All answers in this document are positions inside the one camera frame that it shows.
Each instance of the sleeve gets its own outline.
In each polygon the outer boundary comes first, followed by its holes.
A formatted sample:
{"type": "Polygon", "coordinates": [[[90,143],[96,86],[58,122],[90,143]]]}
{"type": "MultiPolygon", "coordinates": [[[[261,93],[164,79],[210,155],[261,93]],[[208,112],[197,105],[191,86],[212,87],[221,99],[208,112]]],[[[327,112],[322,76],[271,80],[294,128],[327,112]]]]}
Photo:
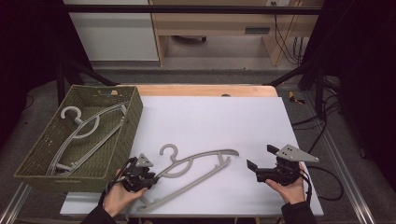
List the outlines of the sleeve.
{"type": "Polygon", "coordinates": [[[316,224],[317,221],[309,204],[306,202],[282,206],[282,214],[286,224],[316,224]]]}
{"type": "Polygon", "coordinates": [[[82,221],[81,224],[117,224],[106,210],[96,206],[82,221]]]}

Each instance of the desk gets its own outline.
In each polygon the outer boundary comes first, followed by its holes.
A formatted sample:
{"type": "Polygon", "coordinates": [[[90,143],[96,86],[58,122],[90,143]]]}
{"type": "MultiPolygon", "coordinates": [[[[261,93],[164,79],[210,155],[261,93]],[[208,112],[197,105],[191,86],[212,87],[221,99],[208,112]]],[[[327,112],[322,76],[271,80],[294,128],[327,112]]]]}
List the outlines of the desk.
{"type": "MultiPolygon", "coordinates": [[[[163,156],[159,154],[161,146],[169,143],[177,145],[178,160],[193,154],[224,148],[237,150],[239,156],[224,156],[231,159],[224,169],[152,210],[136,211],[137,207],[143,205],[137,202],[133,216],[278,217],[281,215],[282,199],[263,183],[257,183],[254,173],[246,164],[246,160],[252,160],[260,167],[273,168],[276,157],[266,152],[266,145],[297,146],[282,99],[276,97],[273,87],[207,85],[137,87],[142,95],[144,109],[131,157],[145,153],[154,163],[154,167],[151,168],[153,172],[158,174],[170,164],[169,156],[172,152],[165,150],[163,156]],[[180,96],[183,91],[188,96],[180,96]],[[219,97],[224,93],[244,97],[219,97]]],[[[186,186],[197,176],[212,170],[217,160],[216,157],[194,160],[193,166],[185,175],[177,179],[161,178],[145,197],[148,201],[164,198],[180,187],[186,186]]],[[[95,193],[69,193],[61,214],[84,216],[97,205],[99,196],[95,193]]],[[[311,206],[316,216],[323,215],[315,190],[313,190],[311,206]]]]}

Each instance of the gray floor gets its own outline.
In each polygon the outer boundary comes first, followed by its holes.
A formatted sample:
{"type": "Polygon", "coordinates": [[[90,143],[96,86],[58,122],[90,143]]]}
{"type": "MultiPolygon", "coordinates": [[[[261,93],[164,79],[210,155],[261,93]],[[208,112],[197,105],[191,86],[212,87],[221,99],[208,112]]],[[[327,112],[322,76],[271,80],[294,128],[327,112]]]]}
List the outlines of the gray floor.
{"type": "MultiPolygon", "coordinates": [[[[262,84],[286,74],[295,65],[286,60],[280,66],[270,64],[268,55],[263,49],[259,37],[209,37],[205,43],[197,40],[172,38],[168,48],[165,65],[159,67],[152,63],[121,63],[97,64],[97,71],[112,80],[121,83],[234,83],[262,84]]],[[[87,82],[96,85],[92,79],[84,77],[87,82]]],[[[297,99],[305,99],[313,95],[312,91],[299,92],[294,84],[298,77],[293,78],[277,88],[284,99],[290,122],[312,117],[308,104],[301,105],[289,101],[290,90],[297,99]]],[[[32,90],[28,96],[33,103],[21,114],[21,119],[12,135],[0,151],[0,183],[2,186],[0,210],[7,207],[13,193],[20,182],[13,178],[24,156],[45,129],[57,107],[55,82],[32,90]]],[[[377,169],[374,162],[362,159],[359,145],[355,141],[342,114],[335,112],[328,117],[326,130],[342,154],[347,168],[367,203],[376,223],[396,223],[396,195],[377,169]]],[[[308,149],[318,136],[319,128],[312,122],[305,125],[307,130],[295,130],[302,149],[308,149]]],[[[333,173],[337,171],[329,155],[329,147],[323,141],[318,142],[312,154],[321,158],[318,166],[333,173]]],[[[316,189],[324,197],[336,197],[339,186],[329,175],[321,171],[311,170],[311,177],[316,189]]],[[[337,202],[320,200],[324,217],[318,217],[319,223],[361,223],[350,199],[350,195],[337,202]]],[[[32,190],[21,210],[20,217],[61,218],[59,210],[64,195],[49,194],[32,190]]],[[[262,223],[275,223],[272,218],[263,219],[262,223]]]]}

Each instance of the white tabletop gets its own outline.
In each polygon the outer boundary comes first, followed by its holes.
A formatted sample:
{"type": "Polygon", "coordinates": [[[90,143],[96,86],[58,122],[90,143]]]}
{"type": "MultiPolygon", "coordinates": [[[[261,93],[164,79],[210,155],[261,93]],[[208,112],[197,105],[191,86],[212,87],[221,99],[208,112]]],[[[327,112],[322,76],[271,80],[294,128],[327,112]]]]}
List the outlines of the white tabletop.
{"type": "MultiPolygon", "coordinates": [[[[266,146],[298,147],[282,99],[278,97],[194,97],[142,96],[144,105],[131,157],[144,153],[159,173],[171,164],[172,149],[160,155],[165,144],[178,147],[177,160],[224,148],[235,149],[237,156],[222,170],[199,185],[154,209],[136,211],[136,217],[273,217],[281,215],[284,204],[277,192],[256,181],[247,160],[260,168],[274,168],[275,155],[266,146]]],[[[197,159],[183,176],[160,178],[145,198],[154,202],[182,188],[215,168],[216,156],[197,159]]],[[[314,215],[323,211],[313,188],[311,208],[314,215]]],[[[62,215],[79,216],[91,212],[100,194],[69,193],[62,215]]]]}

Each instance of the white cabinet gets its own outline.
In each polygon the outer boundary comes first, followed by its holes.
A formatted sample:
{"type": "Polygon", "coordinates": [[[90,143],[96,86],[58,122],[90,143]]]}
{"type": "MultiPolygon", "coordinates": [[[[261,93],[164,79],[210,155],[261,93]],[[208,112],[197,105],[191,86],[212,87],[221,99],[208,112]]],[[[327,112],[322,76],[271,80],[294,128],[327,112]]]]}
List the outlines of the white cabinet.
{"type": "MultiPolygon", "coordinates": [[[[146,0],[64,0],[65,4],[148,5],[146,0]]],[[[70,13],[90,61],[158,61],[151,16],[70,13]]]]}

